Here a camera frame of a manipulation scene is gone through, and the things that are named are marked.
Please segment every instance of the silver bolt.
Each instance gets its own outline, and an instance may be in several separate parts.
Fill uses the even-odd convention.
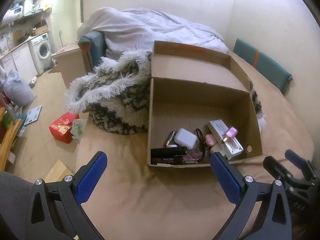
[[[275,181],[275,184],[276,184],[277,186],[281,186],[281,185],[282,185],[282,182],[279,181],[279,180],[276,180],[276,181]]]
[[[36,185],[40,185],[42,183],[42,179],[37,179],[36,180]]]
[[[67,175],[64,177],[64,181],[69,182],[72,180],[72,176],[71,175]]]
[[[245,179],[247,182],[253,182],[253,177],[251,177],[251,176],[246,176],[244,179]]]

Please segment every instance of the patterned plush blanket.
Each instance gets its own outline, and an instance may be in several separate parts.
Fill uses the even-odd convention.
[[[65,94],[70,113],[89,111],[101,129],[122,135],[148,130],[151,52],[135,49],[119,61],[102,58],[95,73],[74,80]],[[251,82],[251,96],[258,120],[261,103]]]

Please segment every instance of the kitchen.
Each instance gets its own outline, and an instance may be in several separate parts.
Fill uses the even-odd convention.
[[[0,65],[30,83],[76,40],[80,24],[80,0],[15,0],[0,23]]]

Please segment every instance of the washing machine door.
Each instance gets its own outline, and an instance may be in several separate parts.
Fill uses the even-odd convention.
[[[47,59],[51,55],[51,48],[48,41],[42,41],[38,46],[38,57]]]

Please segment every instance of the white charging case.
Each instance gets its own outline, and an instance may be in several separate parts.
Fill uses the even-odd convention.
[[[197,141],[197,136],[186,129],[180,128],[173,139],[177,144],[186,146],[188,150],[191,150]]]

